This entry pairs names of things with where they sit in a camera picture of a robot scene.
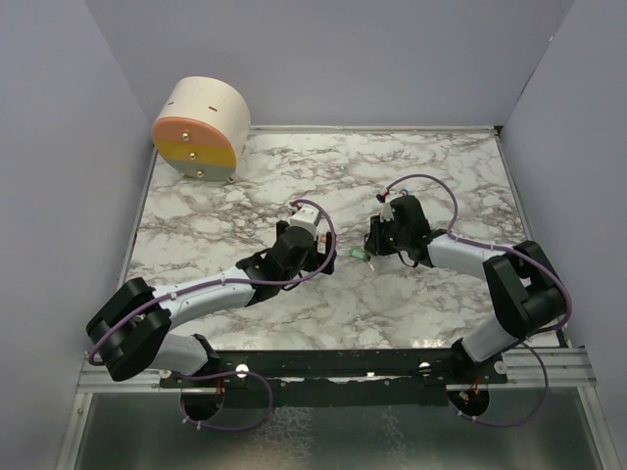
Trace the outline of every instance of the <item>marble table surface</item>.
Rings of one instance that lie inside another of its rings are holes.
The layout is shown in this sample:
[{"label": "marble table surface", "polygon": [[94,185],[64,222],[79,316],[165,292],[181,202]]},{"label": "marble table surface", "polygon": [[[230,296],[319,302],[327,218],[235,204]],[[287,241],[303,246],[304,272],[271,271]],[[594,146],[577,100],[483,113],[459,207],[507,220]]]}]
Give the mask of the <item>marble table surface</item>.
[{"label": "marble table surface", "polygon": [[[338,231],[336,272],[265,303],[225,310],[174,333],[201,333],[217,349],[446,347],[493,315],[484,282],[446,269],[375,258],[371,271],[351,258],[375,195],[398,177],[444,179],[459,201],[458,233],[497,242],[524,240],[522,224],[491,131],[473,133],[253,133],[235,182],[181,176],[158,158],[137,232],[128,278],[149,284],[190,281],[234,265],[274,242],[287,202],[307,198],[330,213]],[[432,228],[452,215],[447,193],[427,180],[404,184]],[[554,336],[536,345],[552,346]]]}]

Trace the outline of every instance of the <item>small green item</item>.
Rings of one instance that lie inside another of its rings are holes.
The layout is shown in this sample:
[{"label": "small green item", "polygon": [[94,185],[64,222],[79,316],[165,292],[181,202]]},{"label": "small green item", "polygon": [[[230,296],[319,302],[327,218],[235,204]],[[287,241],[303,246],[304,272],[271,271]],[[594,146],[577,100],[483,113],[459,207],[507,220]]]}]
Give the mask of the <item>small green item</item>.
[{"label": "small green item", "polygon": [[370,255],[361,248],[353,247],[349,250],[349,255],[362,261],[370,261]]}]

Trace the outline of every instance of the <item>wire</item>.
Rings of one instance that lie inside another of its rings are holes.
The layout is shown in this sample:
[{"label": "wire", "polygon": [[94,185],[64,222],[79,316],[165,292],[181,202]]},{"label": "wire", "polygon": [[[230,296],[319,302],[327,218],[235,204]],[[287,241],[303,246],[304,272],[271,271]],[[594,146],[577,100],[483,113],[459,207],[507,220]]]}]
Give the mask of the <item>wire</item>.
[{"label": "wire", "polygon": [[264,423],[269,418],[270,414],[272,413],[272,406],[274,405],[274,393],[272,392],[272,387],[270,386],[270,383],[260,374],[256,372],[252,372],[252,371],[245,372],[245,371],[233,370],[229,372],[219,372],[218,374],[212,374],[212,375],[199,375],[197,377],[193,375],[180,375],[179,377],[183,379],[187,379],[187,380],[215,380],[215,379],[222,379],[224,377],[232,377],[233,375],[250,375],[252,377],[255,377],[264,385],[265,389],[267,390],[267,408],[265,409],[264,416],[262,416],[257,421],[251,424],[245,424],[242,426],[220,426],[218,424],[209,423],[208,422],[209,420],[195,421],[191,419],[189,416],[187,416],[187,412],[185,411],[185,407],[183,405],[183,402],[181,401],[180,409],[183,415],[185,416],[183,423],[191,422],[195,424],[196,426],[199,426],[198,429],[202,427],[202,428],[207,428],[207,429],[215,429],[218,431],[229,431],[229,432],[248,431]]},{"label": "wire", "polygon": [[[216,280],[213,280],[213,281],[201,282],[200,284],[196,284],[194,286],[186,287],[184,289],[179,289],[178,291],[174,291],[174,294],[176,294],[177,296],[183,296],[185,294],[189,294],[190,292],[195,292],[195,291],[198,291],[200,289],[206,289],[208,287],[214,287],[214,286],[219,286],[219,285],[223,285],[223,284],[248,284],[248,285],[251,285],[251,286],[285,287],[285,286],[291,286],[291,285],[294,285],[294,284],[298,285],[298,284],[300,284],[302,282],[309,281],[310,279],[318,276],[318,274],[320,272],[322,272],[324,270],[324,268],[326,268],[326,266],[333,259],[333,254],[335,253],[335,249],[337,247],[337,236],[336,236],[336,233],[335,233],[335,226],[333,225],[333,221],[331,220],[331,216],[321,206],[319,206],[314,201],[310,201],[310,200],[307,200],[307,199],[298,199],[298,200],[296,200],[296,201],[294,201],[292,203],[292,205],[297,205],[297,204],[308,204],[310,206],[314,206],[316,209],[318,209],[320,211],[320,213],[322,214],[322,216],[326,220],[326,223],[328,223],[328,225],[329,225],[329,231],[331,232],[331,248],[329,250],[329,253],[328,253],[326,259],[324,260],[324,262],[320,265],[320,267],[318,269],[316,269],[315,271],[310,272],[306,276],[303,276],[301,279],[291,279],[291,280],[288,280],[288,281],[265,281],[265,280],[262,280],[262,279],[231,279],[231,278],[216,279]],[[127,316],[125,316],[122,320],[120,320],[118,323],[116,323],[114,326],[112,326],[107,331],[107,333],[105,333],[100,338],[100,340],[98,340],[96,342],[94,347],[91,349],[91,351],[89,351],[89,354],[87,355],[87,361],[91,365],[104,365],[104,362],[102,360],[98,360],[98,359],[95,358],[95,355],[96,355],[96,353],[98,351],[100,351],[100,348],[102,348],[102,346],[105,343],[107,343],[107,341],[113,335],[115,335],[122,328],[122,326],[124,326],[126,323],[128,323],[130,320],[132,320],[136,315],[139,315],[139,314],[143,313],[145,310],[147,310],[151,306],[155,306],[156,304],[159,304],[159,303],[161,303],[163,301],[167,301],[169,299],[171,299],[171,294],[170,293],[164,294],[164,295],[159,296],[159,297],[153,299],[152,301],[148,301],[146,304],[140,305],[138,308],[134,309],[131,313],[129,313]]]},{"label": "wire", "polygon": [[[501,252],[507,252],[507,253],[510,253],[512,255],[515,255],[516,257],[519,257],[520,259],[524,260],[525,262],[528,262],[532,266],[534,266],[537,269],[539,269],[540,271],[542,271],[553,282],[555,282],[555,285],[557,286],[557,288],[559,289],[560,293],[564,297],[564,302],[566,304],[566,309],[565,309],[564,316],[555,325],[550,326],[548,328],[541,328],[541,329],[539,329],[536,332],[536,334],[544,333],[546,331],[558,330],[559,328],[564,326],[568,322],[568,320],[570,320],[570,317],[572,316],[572,299],[570,297],[570,294],[568,293],[568,290],[566,289],[566,286],[564,286],[562,284],[562,282],[557,278],[557,276],[555,276],[551,272],[550,269],[548,269],[547,267],[545,267],[542,264],[538,263],[534,259],[531,259],[531,258],[527,257],[523,253],[518,252],[514,248],[505,247],[505,246],[502,246],[502,245],[489,245],[487,243],[476,242],[474,240],[469,240],[467,238],[462,238],[462,237],[459,237],[458,235],[454,235],[454,233],[453,233],[453,226],[455,225],[455,222],[457,222],[457,220],[458,220],[458,212],[459,212],[458,199],[455,197],[455,194],[453,193],[451,188],[444,181],[442,181],[440,178],[436,178],[435,176],[431,176],[430,174],[422,174],[422,173],[409,174],[407,176],[404,176],[402,178],[397,179],[396,181],[391,183],[389,186],[387,186],[387,188],[386,188],[387,192],[389,193],[390,189],[393,188],[394,186],[396,186],[397,184],[399,184],[401,181],[405,181],[406,179],[410,179],[410,178],[426,178],[426,179],[430,179],[431,181],[435,181],[436,183],[438,183],[440,186],[442,186],[446,190],[447,193],[449,193],[449,196],[451,196],[451,200],[453,201],[453,217],[451,218],[451,221],[449,222],[449,225],[447,226],[447,235],[450,238],[452,238],[453,240],[456,240],[458,242],[464,243],[466,245],[470,245],[472,247],[483,248],[483,249],[488,249],[488,250],[498,250],[498,251],[501,251]],[[528,422],[530,422],[531,420],[536,418],[544,410],[545,406],[547,405],[547,401],[548,401],[548,398],[549,398],[549,392],[550,392],[549,373],[547,372],[547,366],[542,361],[542,358],[540,357],[540,355],[533,348],[531,348],[526,343],[523,343],[522,341],[520,341],[519,343],[524,348],[529,350],[533,355],[536,356],[536,358],[538,359],[538,362],[540,363],[540,367],[542,368],[542,374],[544,375],[544,379],[545,379],[545,389],[544,389],[544,394],[543,394],[543,397],[542,397],[542,401],[540,402],[538,407],[533,412],[531,412],[528,416],[526,416],[525,418],[523,418],[521,420],[518,420],[518,421],[510,422],[510,423],[496,423],[496,422],[492,422],[492,421],[485,421],[485,420],[482,420],[482,419],[478,419],[476,416],[468,416],[466,414],[463,414],[461,411],[458,413],[459,416],[461,416],[462,418],[464,418],[464,419],[466,419],[468,421],[472,421],[472,422],[477,423],[477,424],[482,424],[484,426],[490,426],[490,427],[493,427],[493,428],[512,428],[512,427],[522,426],[524,424],[527,424]]]},{"label": "wire", "polygon": [[414,262],[413,265],[411,264],[407,264],[407,262],[405,261],[405,258],[403,258],[403,254],[401,252],[399,252],[399,258],[401,259],[401,263],[404,264],[407,267],[413,267],[416,268],[418,266],[417,262]]},{"label": "wire", "polygon": [[477,241],[470,240],[467,238],[459,237],[458,235],[454,235],[453,226],[455,225],[455,222],[458,221],[458,212],[459,212],[458,199],[455,197],[455,194],[453,193],[451,188],[447,186],[447,184],[444,181],[442,181],[440,178],[436,178],[435,176],[431,176],[430,174],[422,174],[422,173],[409,174],[407,176],[403,176],[402,178],[397,179],[396,181],[388,185],[386,187],[387,191],[389,192],[390,189],[392,189],[394,186],[410,178],[430,179],[431,181],[435,181],[436,183],[438,183],[440,186],[442,186],[446,190],[447,193],[449,193],[449,196],[451,196],[451,200],[453,201],[453,218],[451,218],[451,221],[449,222],[449,226],[447,227],[447,235],[450,238],[452,238],[453,240],[457,242],[464,243],[465,245],[470,245],[471,247],[483,248],[487,250],[497,250],[500,252],[506,252],[511,255],[514,255],[522,259],[523,261],[531,264],[532,266],[539,269],[540,271],[542,271],[544,274],[547,275],[547,277],[549,277],[549,279],[551,279],[555,283],[555,285],[557,286],[557,289],[563,296],[564,303],[566,305],[564,316],[555,325],[549,326],[547,328],[541,328],[535,334],[546,333],[548,331],[555,331],[561,328],[562,326],[564,326],[566,323],[568,323],[568,321],[570,320],[570,317],[572,316],[572,299],[570,297],[570,294],[568,293],[568,290],[566,289],[566,286],[563,285],[563,283],[559,280],[559,278],[556,275],[554,275],[550,269],[540,264],[539,262],[535,261],[534,259],[527,257],[523,253],[515,250],[514,248],[506,247],[503,245],[490,245],[488,243],[477,242]]},{"label": "wire", "polygon": [[538,362],[540,363],[540,368],[542,369],[542,375],[544,376],[544,379],[545,379],[545,389],[542,394],[542,401],[540,401],[540,404],[538,405],[538,407],[534,409],[531,413],[529,413],[527,416],[525,416],[524,418],[518,421],[511,421],[509,423],[487,421],[484,419],[477,418],[476,416],[468,416],[467,414],[459,410],[458,410],[458,416],[462,417],[466,421],[472,421],[473,423],[481,424],[483,426],[488,426],[490,428],[515,428],[517,426],[522,426],[522,425],[529,423],[530,421],[537,418],[540,415],[540,413],[544,411],[545,407],[547,406],[547,402],[549,401],[549,393],[550,393],[549,372],[547,371],[547,366],[545,362],[542,361],[542,358],[540,357],[540,355],[533,348],[531,348],[526,343],[522,343],[521,345],[527,350],[529,350],[533,355],[536,356],[536,359],[538,359]]},{"label": "wire", "polygon": [[[298,273],[298,277],[300,277],[301,279],[303,279],[303,274],[301,274],[301,272],[299,271]],[[281,290],[285,291],[285,292],[289,292],[289,291],[293,291],[294,289],[296,289],[301,283],[299,282],[298,284],[294,284],[291,285],[290,287],[282,287]]]}]

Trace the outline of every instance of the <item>silver screw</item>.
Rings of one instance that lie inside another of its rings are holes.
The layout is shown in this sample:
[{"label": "silver screw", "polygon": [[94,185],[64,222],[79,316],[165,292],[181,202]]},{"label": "silver screw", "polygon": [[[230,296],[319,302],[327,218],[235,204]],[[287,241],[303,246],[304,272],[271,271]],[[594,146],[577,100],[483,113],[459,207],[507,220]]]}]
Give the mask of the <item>silver screw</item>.
[{"label": "silver screw", "polygon": [[497,372],[497,374],[505,375],[505,373],[507,372],[507,366],[502,360],[497,360],[494,363],[494,370]]}]

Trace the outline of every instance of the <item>white cylindrical container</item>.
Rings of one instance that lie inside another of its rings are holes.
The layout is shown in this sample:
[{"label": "white cylindrical container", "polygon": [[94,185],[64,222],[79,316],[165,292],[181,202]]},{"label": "white cylindrical container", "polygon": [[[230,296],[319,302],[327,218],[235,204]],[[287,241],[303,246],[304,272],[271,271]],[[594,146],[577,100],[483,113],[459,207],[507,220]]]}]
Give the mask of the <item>white cylindrical container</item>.
[{"label": "white cylindrical container", "polygon": [[214,78],[188,76],[176,83],[152,137],[178,171],[223,181],[235,171],[250,127],[248,106],[235,88]]}]

